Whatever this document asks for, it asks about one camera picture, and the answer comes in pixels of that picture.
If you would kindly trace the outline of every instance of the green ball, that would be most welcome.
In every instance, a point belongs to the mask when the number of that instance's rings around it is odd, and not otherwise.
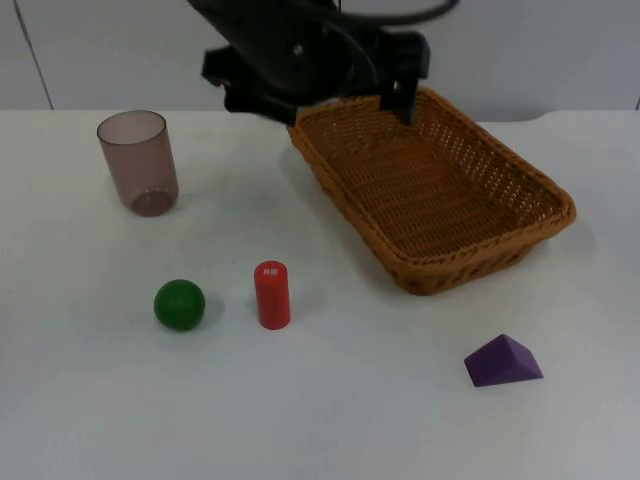
[[[204,315],[204,294],[189,280],[165,283],[153,302],[153,311],[165,327],[180,332],[198,326]]]

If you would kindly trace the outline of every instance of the purple triangular prism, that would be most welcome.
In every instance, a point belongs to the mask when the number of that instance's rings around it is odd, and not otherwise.
[[[543,378],[531,351],[507,335],[499,335],[464,359],[476,387]]]

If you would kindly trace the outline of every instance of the translucent cup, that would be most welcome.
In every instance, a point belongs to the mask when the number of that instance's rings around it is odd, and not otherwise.
[[[143,217],[173,207],[178,180],[162,115],[146,110],[118,113],[98,126],[98,139],[125,207]]]

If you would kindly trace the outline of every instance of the basket rim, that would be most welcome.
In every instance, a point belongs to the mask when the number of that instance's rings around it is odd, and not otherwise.
[[[502,157],[510,165],[516,167],[522,174],[534,180],[545,191],[553,196],[557,200],[559,205],[559,212],[552,215],[540,222],[525,225],[523,227],[511,230],[501,235],[495,235],[493,237],[481,240],[479,242],[472,243],[460,249],[454,250],[449,253],[439,255],[423,255],[423,256],[410,256],[404,253],[398,248],[395,243],[379,228],[378,223],[371,217],[364,206],[355,198],[353,198],[350,190],[345,187],[340,175],[325,161],[324,157],[315,147],[314,143],[307,136],[302,122],[309,118],[313,118],[318,114],[326,114],[328,111],[333,110],[348,110],[356,106],[363,104],[379,103],[379,97],[355,97],[341,99],[336,103],[326,104],[321,106],[310,107],[302,111],[298,115],[295,126],[289,127],[289,133],[295,135],[297,140],[303,142],[310,153],[315,157],[316,166],[325,170],[331,179],[337,183],[341,189],[343,197],[351,204],[358,215],[366,222],[367,226],[375,233],[378,239],[384,244],[389,252],[393,253],[397,262],[409,263],[415,267],[424,266],[445,266],[450,263],[459,263],[462,260],[475,261],[483,253],[490,253],[495,247],[502,244],[512,244],[516,246],[521,244],[522,246],[527,244],[534,244],[546,238],[549,238],[564,227],[571,224],[577,215],[575,204],[571,196],[562,188],[560,188],[555,181],[545,175],[542,171],[531,165],[529,162],[520,157],[516,152],[507,147],[504,143],[491,135],[488,131],[471,120],[468,116],[458,110],[453,104],[451,104],[444,97],[439,95],[434,90],[428,87],[420,87],[418,95],[430,97],[435,100],[440,106],[447,110],[447,113],[456,117],[456,119],[464,124],[473,132],[478,140],[485,144],[488,144],[493,150],[499,151]]]

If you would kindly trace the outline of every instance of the wicker basket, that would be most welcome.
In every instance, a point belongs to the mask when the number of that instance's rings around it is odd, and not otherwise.
[[[576,217],[571,197],[429,89],[407,126],[367,97],[303,111],[291,139],[410,293],[514,265]]]

